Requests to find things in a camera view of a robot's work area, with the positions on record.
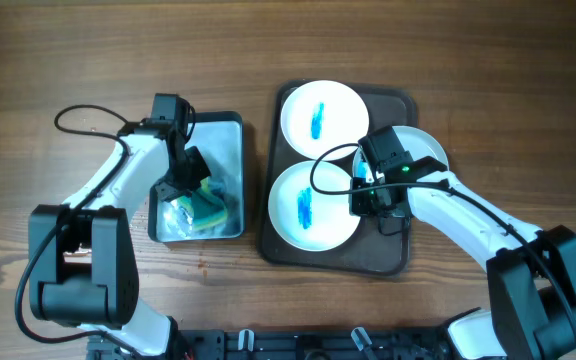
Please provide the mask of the green yellow sponge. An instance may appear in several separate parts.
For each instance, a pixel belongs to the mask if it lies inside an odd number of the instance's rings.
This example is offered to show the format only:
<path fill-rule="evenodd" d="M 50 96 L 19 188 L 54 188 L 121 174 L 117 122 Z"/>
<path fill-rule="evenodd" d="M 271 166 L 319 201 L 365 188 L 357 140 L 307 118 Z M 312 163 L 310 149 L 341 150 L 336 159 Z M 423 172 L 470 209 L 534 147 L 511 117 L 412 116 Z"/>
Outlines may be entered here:
<path fill-rule="evenodd" d="M 175 209 L 187 225 L 189 232 L 204 231 L 224 223 L 228 210 L 221 191 L 221 182 L 211 177 L 200 182 L 200 186 L 176 200 Z"/>

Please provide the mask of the white plate blue smear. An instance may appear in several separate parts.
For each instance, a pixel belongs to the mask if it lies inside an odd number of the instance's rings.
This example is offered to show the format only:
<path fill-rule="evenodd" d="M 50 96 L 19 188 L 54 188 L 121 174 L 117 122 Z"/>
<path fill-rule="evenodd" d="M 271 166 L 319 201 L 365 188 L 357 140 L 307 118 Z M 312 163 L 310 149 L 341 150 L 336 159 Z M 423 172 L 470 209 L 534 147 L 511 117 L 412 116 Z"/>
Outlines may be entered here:
<path fill-rule="evenodd" d="M 449 160 L 440 143 L 430 134 L 421 129 L 410 126 L 392 126 L 393 132 L 397 135 L 404 150 L 410 152 L 414 161 L 431 156 L 449 168 Z M 373 181 L 369 173 L 368 165 L 363 159 L 361 152 L 357 150 L 352 163 L 352 176 Z"/>

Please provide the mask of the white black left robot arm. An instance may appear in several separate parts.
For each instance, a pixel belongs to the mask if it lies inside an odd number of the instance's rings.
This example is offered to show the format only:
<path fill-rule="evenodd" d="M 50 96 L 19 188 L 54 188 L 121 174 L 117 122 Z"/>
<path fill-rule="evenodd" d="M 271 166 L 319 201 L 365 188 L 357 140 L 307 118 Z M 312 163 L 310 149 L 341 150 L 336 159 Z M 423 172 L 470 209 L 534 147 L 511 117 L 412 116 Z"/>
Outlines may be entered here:
<path fill-rule="evenodd" d="M 29 260 L 15 297 L 15 317 L 29 338 L 33 316 L 96 337 L 132 359 L 190 359 L 192 347 L 177 322 L 139 296 L 139 274 L 129 223 L 151 192 L 169 200 L 196 189 L 205 163 L 186 142 L 184 125 L 128 123 L 112 136 L 115 149 L 90 180 L 60 205 L 30 215 Z"/>

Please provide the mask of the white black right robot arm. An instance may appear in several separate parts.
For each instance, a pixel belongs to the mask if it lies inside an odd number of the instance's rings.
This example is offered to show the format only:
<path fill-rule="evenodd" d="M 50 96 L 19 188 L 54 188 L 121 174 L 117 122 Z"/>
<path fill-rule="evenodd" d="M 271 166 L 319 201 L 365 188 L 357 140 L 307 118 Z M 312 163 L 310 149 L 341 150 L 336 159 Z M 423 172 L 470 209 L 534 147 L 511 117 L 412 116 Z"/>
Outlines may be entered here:
<path fill-rule="evenodd" d="M 459 317 L 449 338 L 465 359 L 558 359 L 576 350 L 576 234 L 543 230 L 503 212 L 450 171 L 410 165 L 380 182 L 355 178 L 360 215 L 414 217 L 469 254 L 487 274 L 489 310 Z"/>

